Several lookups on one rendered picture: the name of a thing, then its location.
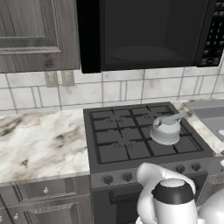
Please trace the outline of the dark grey gas stove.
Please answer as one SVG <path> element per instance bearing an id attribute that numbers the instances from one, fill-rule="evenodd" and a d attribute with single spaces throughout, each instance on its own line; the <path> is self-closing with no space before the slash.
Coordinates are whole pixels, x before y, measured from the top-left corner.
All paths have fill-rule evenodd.
<path id="1" fill-rule="evenodd" d="M 208 167 L 214 155 L 187 120 L 180 122 L 180 139 L 166 146 L 151 139 L 154 120 L 171 116 L 178 111 L 169 102 L 86 108 L 83 110 L 90 177 L 93 194 L 94 224 L 135 224 L 137 200 L 110 204 L 109 192 L 126 186 L 141 186 L 137 183 L 137 167 L 142 163 L 161 165 L 175 171 L 183 165 L 182 173 L 192 179 L 196 186 L 195 201 L 206 183 Z M 201 168 L 194 171 L 193 163 Z M 132 180 L 123 180 L 130 172 Z M 102 179 L 113 177 L 110 185 Z"/>

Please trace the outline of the silver kettle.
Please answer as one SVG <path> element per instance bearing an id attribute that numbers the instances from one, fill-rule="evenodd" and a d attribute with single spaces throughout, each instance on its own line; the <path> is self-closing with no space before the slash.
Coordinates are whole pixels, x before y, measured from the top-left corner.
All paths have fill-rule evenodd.
<path id="1" fill-rule="evenodd" d="M 158 144 L 176 144 L 179 141 L 180 120 L 186 116 L 186 112 L 181 112 L 156 118 L 152 124 L 150 137 Z"/>

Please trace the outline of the black microwave oven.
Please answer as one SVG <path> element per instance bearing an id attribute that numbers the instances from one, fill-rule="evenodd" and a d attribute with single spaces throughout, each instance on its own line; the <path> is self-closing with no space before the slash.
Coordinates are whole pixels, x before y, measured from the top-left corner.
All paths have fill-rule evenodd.
<path id="1" fill-rule="evenodd" d="M 76 0 L 84 74 L 217 67 L 224 0 Z"/>

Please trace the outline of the grey steel sink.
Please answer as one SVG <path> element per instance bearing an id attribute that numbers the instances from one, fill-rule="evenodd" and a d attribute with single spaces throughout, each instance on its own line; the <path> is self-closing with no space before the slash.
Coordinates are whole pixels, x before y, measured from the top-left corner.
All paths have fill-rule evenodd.
<path id="1" fill-rule="evenodd" d="M 224 99 L 189 101 L 185 105 L 224 143 Z"/>

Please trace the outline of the grey drawer front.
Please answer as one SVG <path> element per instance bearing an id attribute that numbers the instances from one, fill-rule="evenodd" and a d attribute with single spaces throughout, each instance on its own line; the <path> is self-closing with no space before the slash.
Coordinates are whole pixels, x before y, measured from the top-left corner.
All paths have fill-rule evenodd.
<path id="1" fill-rule="evenodd" d="M 43 192 L 45 187 L 49 190 L 48 194 Z M 13 186 L 19 202 L 77 193 L 76 188 L 75 178 L 61 178 Z"/>

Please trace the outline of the grey wooden cupboard door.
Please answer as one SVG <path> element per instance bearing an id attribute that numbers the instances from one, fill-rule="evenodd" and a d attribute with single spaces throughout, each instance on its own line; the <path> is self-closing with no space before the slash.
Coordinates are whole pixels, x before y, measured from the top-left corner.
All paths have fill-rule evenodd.
<path id="1" fill-rule="evenodd" d="M 79 67 L 75 0 L 0 0 L 0 73 Z"/>

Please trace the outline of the grey lower cupboard door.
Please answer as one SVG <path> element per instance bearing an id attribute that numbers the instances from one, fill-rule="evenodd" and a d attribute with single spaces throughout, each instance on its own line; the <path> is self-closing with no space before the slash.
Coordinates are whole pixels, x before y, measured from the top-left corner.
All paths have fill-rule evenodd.
<path id="1" fill-rule="evenodd" d="M 8 211 L 15 224 L 82 224 L 77 203 L 11 206 Z M 18 214 L 17 220 L 14 220 L 15 214 Z"/>

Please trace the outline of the grey cupboard run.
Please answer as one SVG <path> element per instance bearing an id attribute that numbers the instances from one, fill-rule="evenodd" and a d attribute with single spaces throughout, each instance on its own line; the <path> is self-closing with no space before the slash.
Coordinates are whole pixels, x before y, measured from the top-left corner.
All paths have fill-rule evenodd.
<path id="1" fill-rule="evenodd" d="M 209 168 L 206 183 L 204 184 L 197 199 L 197 205 L 201 206 L 209 197 L 224 188 L 224 166 L 221 161 L 223 157 L 214 157 Z"/>

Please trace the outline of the grey wall outlet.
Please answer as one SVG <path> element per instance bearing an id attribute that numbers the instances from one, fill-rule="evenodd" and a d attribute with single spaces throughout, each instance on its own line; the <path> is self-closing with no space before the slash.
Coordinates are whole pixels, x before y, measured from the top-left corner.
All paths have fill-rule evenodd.
<path id="1" fill-rule="evenodd" d="M 62 85 L 64 87 L 71 87 L 74 85 L 74 71 L 66 70 L 61 72 Z"/>
<path id="2" fill-rule="evenodd" d="M 59 85 L 56 71 L 45 71 L 45 84 L 48 88 L 56 88 Z"/>

